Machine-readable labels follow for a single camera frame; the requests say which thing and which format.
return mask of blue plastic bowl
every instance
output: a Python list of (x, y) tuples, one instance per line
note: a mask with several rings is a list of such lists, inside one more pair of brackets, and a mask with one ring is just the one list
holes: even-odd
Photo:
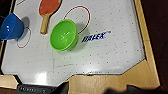
[(0, 39), (9, 40), (21, 37), (24, 31), (23, 22), (13, 13), (9, 14), (3, 21), (0, 30)]

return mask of green plastic bowl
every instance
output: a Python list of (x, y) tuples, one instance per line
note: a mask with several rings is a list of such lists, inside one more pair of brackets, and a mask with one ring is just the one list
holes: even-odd
[(78, 40), (76, 25), (69, 19), (58, 22), (50, 35), (51, 47), (57, 51), (64, 51), (75, 46)]

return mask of bowl rim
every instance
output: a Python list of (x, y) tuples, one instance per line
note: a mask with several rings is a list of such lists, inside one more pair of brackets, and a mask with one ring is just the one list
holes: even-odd
[[(55, 48), (55, 47), (53, 46), (53, 44), (52, 44), (52, 42), (51, 42), (51, 36), (52, 36), (52, 34), (53, 34), (54, 28), (55, 28), (58, 24), (60, 24), (60, 23), (62, 23), (62, 22), (65, 22), (65, 21), (68, 21), (68, 22), (71, 22), (71, 23), (72, 23), (72, 25), (73, 25), (74, 28), (75, 28), (75, 35), (74, 35), (74, 37), (73, 37), (73, 40), (72, 40), (65, 48), (57, 49), (57, 48)], [(68, 49), (68, 48), (73, 44), (73, 42), (74, 42), (74, 40), (76, 39), (77, 35), (78, 35), (78, 32), (77, 32), (77, 28), (76, 28), (75, 23), (74, 23), (72, 20), (70, 20), (70, 19), (63, 19), (63, 20), (59, 21), (59, 22), (53, 27), (53, 29), (52, 29), (52, 31), (51, 31), (51, 34), (50, 34), (50, 44), (51, 44), (51, 47), (52, 47), (54, 50), (57, 50), (57, 51), (64, 51), (64, 50)]]
[(9, 19), (9, 17), (11, 17), (11, 16), (15, 17), (15, 19), (13, 19), (14, 25), (12, 26), (11, 31), (9, 32), (8, 36), (5, 37), (5, 38), (1, 38), (2, 40), (7, 40), (7, 39), (9, 38), (9, 36), (11, 35), (11, 33), (12, 33), (13, 29), (14, 29), (14, 26), (15, 26), (15, 24), (16, 24), (16, 15), (15, 15), (14, 13), (11, 13), (11, 14), (9, 14), (9, 15), (4, 19), (4, 21), (3, 21), (2, 25), (1, 25), (1, 28), (4, 27), (4, 24), (5, 24), (6, 20)]

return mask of red circle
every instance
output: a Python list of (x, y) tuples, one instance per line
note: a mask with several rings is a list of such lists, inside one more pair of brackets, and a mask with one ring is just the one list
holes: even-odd
[(27, 29), (30, 31), (30, 36), (29, 36), (29, 39), (28, 39), (27, 43), (26, 43), (24, 46), (22, 46), (22, 47), (21, 47), (21, 46), (19, 46), (19, 44), (18, 44), (18, 40), (19, 40), (19, 39), (18, 39), (18, 40), (17, 40), (17, 46), (18, 46), (18, 48), (24, 48), (24, 47), (26, 47), (26, 46), (27, 46), (27, 44), (29, 43), (29, 40), (30, 40), (30, 37), (31, 37), (31, 30), (30, 30), (28, 27), (25, 27), (25, 28), (27, 28)]
[(68, 13), (67, 13), (67, 14), (65, 15), (65, 17), (64, 17), (64, 19), (65, 19), (66, 16), (69, 14), (69, 12), (71, 12), (71, 11), (74, 10), (75, 8), (79, 8), (79, 7), (84, 8), (84, 9), (88, 12), (88, 14), (89, 14), (89, 20), (88, 20), (86, 26), (85, 26), (78, 34), (82, 33), (82, 32), (86, 29), (86, 27), (88, 26), (88, 24), (89, 24), (89, 22), (90, 22), (90, 12), (89, 12), (89, 9), (87, 9), (87, 8), (84, 7), (84, 6), (76, 6), (76, 7), (72, 8), (72, 9), (70, 9), (70, 10), (68, 11)]

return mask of red paddle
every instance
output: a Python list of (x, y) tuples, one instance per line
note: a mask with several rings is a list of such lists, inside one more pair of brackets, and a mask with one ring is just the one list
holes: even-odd
[(50, 16), (59, 8), (62, 0), (42, 0), (40, 3), (39, 14), (43, 17), (41, 34), (47, 33)]

